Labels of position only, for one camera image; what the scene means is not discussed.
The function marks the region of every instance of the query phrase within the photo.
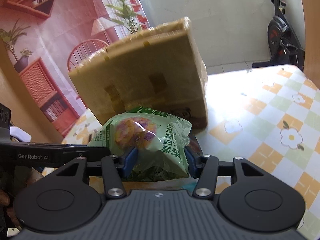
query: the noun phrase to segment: red cabinet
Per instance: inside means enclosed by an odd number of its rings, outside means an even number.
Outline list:
[[[79,115],[50,76],[42,59],[29,64],[19,76],[44,115],[58,132],[66,136]]]

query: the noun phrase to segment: lampshade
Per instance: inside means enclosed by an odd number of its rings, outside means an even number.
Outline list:
[[[92,30],[91,30],[91,36],[96,35],[100,32],[103,32],[109,28],[118,26],[118,24],[105,19],[103,17],[100,17],[98,19],[95,19],[93,22]]]

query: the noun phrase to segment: table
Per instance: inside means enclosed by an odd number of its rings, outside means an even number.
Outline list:
[[[247,69],[208,76],[208,127],[196,134],[204,154],[232,161],[241,156],[301,193],[306,212],[299,231],[320,237],[320,90],[292,65]],[[101,128],[86,112],[63,140],[87,144]],[[155,183],[125,183],[126,189],[194,188],[192,178]],[[103,191],[100,178],[90,185]],[[219,177],[217,193],[230,185]]]

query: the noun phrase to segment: chip bag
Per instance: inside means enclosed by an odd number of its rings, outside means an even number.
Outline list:
[[[110,118],[88,146],[105,146],[122,155],[137,147],[138,160],[130,181],[154,182],[189,177],[184,146],[191,123],[172,114],[137,107]]]

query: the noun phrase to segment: exercise bike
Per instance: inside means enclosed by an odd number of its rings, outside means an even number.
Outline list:
[[[286,2],[271,0],[275,6],[275,15],[268,25],[268,44],[270,61],[252,63],[252,68],[274,65],[296,65],[303,71],[304,49],[290,25],[285,13]]]

